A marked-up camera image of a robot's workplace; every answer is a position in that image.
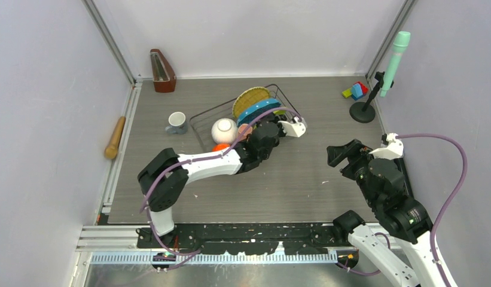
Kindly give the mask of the yellow woven bamboo plate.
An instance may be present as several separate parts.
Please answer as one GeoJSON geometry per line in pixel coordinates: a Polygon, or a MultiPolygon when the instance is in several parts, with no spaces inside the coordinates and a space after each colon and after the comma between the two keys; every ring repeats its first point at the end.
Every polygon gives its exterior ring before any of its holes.
{"type": "Polygon", "coordinates": [[[270,91],[265,87],[252,87],[236,98],[232,107],[233,117],[238,118],[250,106],[270,98],[270,91]]]}

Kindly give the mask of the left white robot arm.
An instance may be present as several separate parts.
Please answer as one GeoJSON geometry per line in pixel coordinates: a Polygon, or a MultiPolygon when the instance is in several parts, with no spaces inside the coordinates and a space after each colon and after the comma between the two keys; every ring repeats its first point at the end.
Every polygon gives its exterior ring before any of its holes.
{"type": "Polygon", "coordinates": [[[137,176],[147,200],[141,210],[148,208],[154,226],[153,241],[162,248],[174,242],[172,206],[186,185],[213,176],[248,172],[268,159],[284,136],[280,124],[262,122],[232,149],[196,155],[176,154],[173,148],[159,152],[137,176]]]}

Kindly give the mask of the blue polka dot plate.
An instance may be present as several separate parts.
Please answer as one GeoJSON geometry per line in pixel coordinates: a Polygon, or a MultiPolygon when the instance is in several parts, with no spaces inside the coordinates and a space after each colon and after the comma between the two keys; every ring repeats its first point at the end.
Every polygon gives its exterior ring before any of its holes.
{"type": "Polygon", "coordinates": [[[268,98],[265,100],[261,100],[257,103],[254,103],[250,107],[246,108],[237,117],[237,127],[241,126],[242,124],[249,124],[256,117],[261,115],[263,112],[266,112],[273,108],[278,108],[280,106],[281,103],[274,98],[268,98]]]}

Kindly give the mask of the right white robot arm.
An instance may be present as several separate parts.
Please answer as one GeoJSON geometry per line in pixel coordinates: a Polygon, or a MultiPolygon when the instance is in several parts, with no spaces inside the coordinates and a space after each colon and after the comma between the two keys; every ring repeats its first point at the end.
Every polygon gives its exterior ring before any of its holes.
{"type": "Polygon", "coordinates": [[[357,183],[381,227],[395,239],[409,264],[383,244],[354,211],[333,221],[333,238],[340,245],[356,247],[394,286],[456,286],[435,236],[436,225],[425,207],[407,192],[399,167],[404,144],[395,133],[383,136],[383,146],[371,149],[354,139],[327,147],[327,163],[348,164],[341,174],[357,183]]]}

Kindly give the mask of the pink ceramic mug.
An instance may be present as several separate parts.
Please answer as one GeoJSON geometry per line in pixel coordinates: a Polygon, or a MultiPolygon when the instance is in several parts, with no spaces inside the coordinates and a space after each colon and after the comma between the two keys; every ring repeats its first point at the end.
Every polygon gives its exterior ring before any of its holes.
{"type": "Polygon", "coordinates": [[[254,128],[252,126],[249,126],[248,124],[241,124],[237,129],[237,140],[243,141],[249,134],[252,133],[253,130],[254,128]]]}

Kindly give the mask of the grey ceramic mug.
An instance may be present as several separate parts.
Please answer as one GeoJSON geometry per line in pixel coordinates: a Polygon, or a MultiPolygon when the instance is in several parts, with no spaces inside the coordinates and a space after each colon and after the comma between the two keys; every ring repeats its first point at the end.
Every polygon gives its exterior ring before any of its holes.
{"type": "Polygon", "coordinates": [[[168,134],[183,135],[188,130],[187,118],[183,112],[173,112],[169,115],[168,126],[165,128],[165,132],[168,134]]]}

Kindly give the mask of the orange bowl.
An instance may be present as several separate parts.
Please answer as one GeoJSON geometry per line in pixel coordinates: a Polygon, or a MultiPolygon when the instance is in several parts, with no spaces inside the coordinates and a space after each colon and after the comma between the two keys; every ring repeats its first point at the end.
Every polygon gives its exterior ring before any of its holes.
{"type": "Polygon", "coordinates": [[[228,143],[219,143],[217,145],[215,145],[213,148],[212,148],[212,152],[216,152],[216,151],[222,151],[224,149],[227,149],[230,147],[230,144],[228,143]]]}

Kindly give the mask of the white ribbed bowl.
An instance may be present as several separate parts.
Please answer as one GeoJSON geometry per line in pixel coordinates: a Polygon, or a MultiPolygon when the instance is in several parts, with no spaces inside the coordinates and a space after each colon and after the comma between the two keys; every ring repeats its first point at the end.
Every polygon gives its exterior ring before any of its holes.
{"type": "Polygon", "coordinates": [[[214,122],[211,136],[216,144],[232,144],[237,137],[237,124],[229,118],[221,118],[214,122]]]}

